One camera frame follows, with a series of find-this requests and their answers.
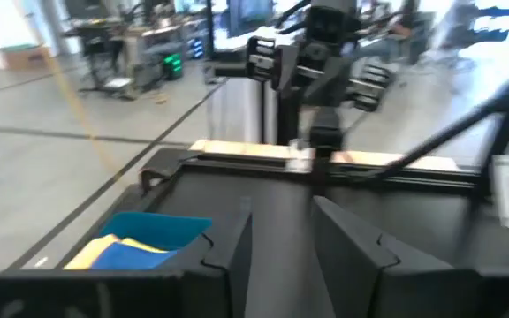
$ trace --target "person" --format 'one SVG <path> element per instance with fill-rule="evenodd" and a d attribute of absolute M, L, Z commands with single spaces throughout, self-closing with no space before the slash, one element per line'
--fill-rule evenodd
<path fill-rule="evenodd" d="M 393 52 L 399 49 L 400 41 L 412 36 L 414 13 L 416 10 L 415 3 L 416 0 L 406 0 L 400 11 L 387 14 L 386 7 L 383 8 L 377 0 L 371 0 L 372 19 L 383 19 L 379 18 L 381 14 L 384 15 L 384 19 L 390 19 L 386 26 L 388 34 L 397 35 L 397 37 L 385 36 L 367 46 L 358 48 L 353 52 L 355 60 L 363 57 L 380 57 L 384 62 L 389 62 Z M 373 25 L 363 33 L 374 33 L 378 28 L 379 25 Z"/>

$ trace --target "cardboard box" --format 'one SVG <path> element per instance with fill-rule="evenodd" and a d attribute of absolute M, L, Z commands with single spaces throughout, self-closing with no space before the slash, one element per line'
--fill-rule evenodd
<path fill-rule="evenodd" d="M 46 67 L 44 55 L 49 49 L 44 46 L 16 45 L 0 49 L 7 70 L 29 70 Z"/>

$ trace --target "wooden board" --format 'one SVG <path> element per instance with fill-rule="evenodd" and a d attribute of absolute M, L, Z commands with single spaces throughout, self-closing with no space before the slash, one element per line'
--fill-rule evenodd
<path fill-rule="evenodd" d="M 289 158 L 288 147 L 275 145 L 261 145 L 246 142 L 230 142 L 219 140 L 197 140 L 191 150 L 200 150 L 206 153 L 227 155 L 252 155 L 271 158 Z M 345 151 L 336 153 L 333 157 L 335 163 L 358 163 L 369 165 L 386 165 L 398 160 L 403 155 L 369 153 L 361 151 Z M 424 170 L 459 171 L 457 163 L 451 158 L 425 156 L 410 165 L 411 168 Z"/>

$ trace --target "blue bin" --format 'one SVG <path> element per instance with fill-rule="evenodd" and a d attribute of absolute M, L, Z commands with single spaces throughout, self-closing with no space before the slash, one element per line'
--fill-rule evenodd
<path fill-rule="evenodd" d="M 210 226 L 211 219 L 205 217 L 123 212 L 115 214 L 98 236 L 114 234 L 120 239 L 136 239 L 142 244 L 172 251 L 188 245 Z"/>

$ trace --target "yellow cloth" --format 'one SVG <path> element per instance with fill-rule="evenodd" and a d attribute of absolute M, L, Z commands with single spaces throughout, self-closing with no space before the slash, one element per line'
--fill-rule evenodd
<path fill-rule="evenodd" d="M 123 238 L 121 244 L 125 244 L 127 246 L 137 247 L 145 251 L 153 252 L 153 253 L 167 253 L 168 251 L 163 251 L 158 248 L 154 248 L 152 246 L 148 246 L 146 244 L 142 244 L 132 238 Z"/>
<path fill-rule="evenodd" d="M 92 264 L 97 260 L 99 255 L 115 242 L 119 242 L 119 238 L 113 234 L 92 239 L 64 269 L 91 269 Z"/>

